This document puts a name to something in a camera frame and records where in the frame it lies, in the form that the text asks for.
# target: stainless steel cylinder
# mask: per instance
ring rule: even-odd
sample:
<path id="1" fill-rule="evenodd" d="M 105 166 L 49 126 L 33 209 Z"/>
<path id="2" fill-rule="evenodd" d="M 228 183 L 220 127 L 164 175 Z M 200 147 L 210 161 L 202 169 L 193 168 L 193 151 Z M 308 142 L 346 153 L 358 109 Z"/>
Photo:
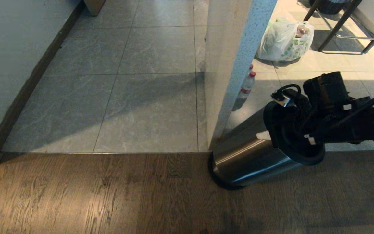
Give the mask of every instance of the stainless steel cylinder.
<path id="1" fill-rule="evenodd" d="M 280 130 L 267 128 L 264 119 L 272 118 L 275 105 L 270 103 L 262 108 L 217 144 L 209 159 L 209 169 L 219 185 L 227 189 L 241 188 L 323 159 L 324 146 L 309 153 L 295 152 L 283 141 Z M 266 130 L 272 140 L 256 137 L 256 133 Z"/>

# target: black basket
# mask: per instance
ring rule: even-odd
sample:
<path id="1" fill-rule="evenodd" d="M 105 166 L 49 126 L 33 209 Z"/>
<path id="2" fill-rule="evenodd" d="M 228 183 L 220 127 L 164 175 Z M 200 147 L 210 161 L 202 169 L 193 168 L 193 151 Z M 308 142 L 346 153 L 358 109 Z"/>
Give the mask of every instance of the black basket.
<path id="1" fill-rule="evenodd" d="M 310 5 L 312 6 L 316 0 L 310 0 Z M 318 8 L 318 10 L 327 15 L 335 15 L 343 9 L 343 6 L 350 0 L 325 0 Z"/>

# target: trash bin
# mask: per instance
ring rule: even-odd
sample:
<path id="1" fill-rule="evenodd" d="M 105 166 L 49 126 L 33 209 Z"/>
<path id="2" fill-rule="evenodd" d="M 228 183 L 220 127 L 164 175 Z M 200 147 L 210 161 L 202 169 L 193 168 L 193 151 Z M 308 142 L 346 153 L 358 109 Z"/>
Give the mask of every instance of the trash bin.
<path id="1" fill-rule="evenodd" d="M 286 108 L 270 102 L 227 134 L 209 157 L 214 182 L 235 190 L 300 166 L 320 163 L 325 155 L 324 145 L 294 140 L 284 118 L 289 114 Z M 258 139 L 255 133 L 259 132 L 265 132 L 271 140 Z"/>
<path id="2" fill-rule="evenodd" d="M 316 0 L 310 0 L 312 6 Z M 323 0 L 323 3 L 318 7 L 321 13 L 328 15 L 335 15 L 343 9 L 343 6 L 350 2 L 350 0 Z"/>

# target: baseboard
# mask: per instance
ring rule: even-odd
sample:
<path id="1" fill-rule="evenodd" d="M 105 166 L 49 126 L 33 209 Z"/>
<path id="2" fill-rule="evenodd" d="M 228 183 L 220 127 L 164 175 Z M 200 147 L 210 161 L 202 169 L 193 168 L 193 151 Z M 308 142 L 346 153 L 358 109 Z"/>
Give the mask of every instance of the baseboard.
<path id="1" fill-rule="evenodd" d="M 21 90 L 15 97 L 11 106 L 8 108 L 8 111 L 6 112 L 3 121 L 0 124 L 0 151 L 2 150 L 4 143 L 6 142 L 10 134 L 12 127 L 18 120 L 18 117 L 21 114 L 22 109 L 25 107 L 25 104 L 27 103 L 32 92 L 34 91 L 35 87 L 37 86 L 44 72 L 46 71 L 48 65 L 56 55 L 58 49 L 60 48 L 64 39 L 69 34 L 73 25 L 76 23 L 80 14 L 83 12 L 85 6 L 86 5 L 84 4 L 83 0 L 80 1 L 80 3 L 76 6 L 74 11 L 71 13 L 69 18 L 63 25 L 63 28 L 58 32 L 57 36 L 50 44 L 50 46 L 47 48 L 43 57 L 35 66 L 30 78 L 25 82 L 24 86 L 21 88 Z"/>

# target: black cable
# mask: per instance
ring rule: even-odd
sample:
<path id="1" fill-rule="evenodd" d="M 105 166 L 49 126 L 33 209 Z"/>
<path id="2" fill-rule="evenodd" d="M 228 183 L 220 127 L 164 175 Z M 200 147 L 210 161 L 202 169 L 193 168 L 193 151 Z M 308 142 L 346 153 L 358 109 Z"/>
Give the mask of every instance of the black cable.
<path id="1" fill-rule="evenodd" d="M 322 134 L 325 134 L 327 132 L 329 132 L 330 130 L 332 129 L 335 129 L 339 126 L 341 126 L 342 124 L 346 123 L 347 121 L 349 121 L 351 118 L 353 118 L 354 116 L 358 115 L 360 112 L 364 111 L 365 109 L 371 107 L 374 105 L 374 98 L 370 99 L 369 101 L 365 102 L 364 105 L 362 105 L 360 108 L 358 108 L 357 110 L 355 110 L 353 113 L 349 114 L 348 116 L 346 116 L 346 118 L 340 120 L 339 122 L 335 123 L 334 125 L 332 125 L 331 127 L 329 127 L 325 132 L 323 132 Z"/>
<path id="2" fill-rule="evenodd" d="M 301 88 L 300 88 L 300 86 L 298 84 L 288 84 L 288 85 L 283 86 L 280 89 L 278 89 L 278 91 L 282 91 L 284 89 L 288 89 L 288 88 L 291 88 L 291 87 L 297 88 L 297 95 L 295 96 L 295 98 L 300 97 L 300 95 L 301 95 Z"/>

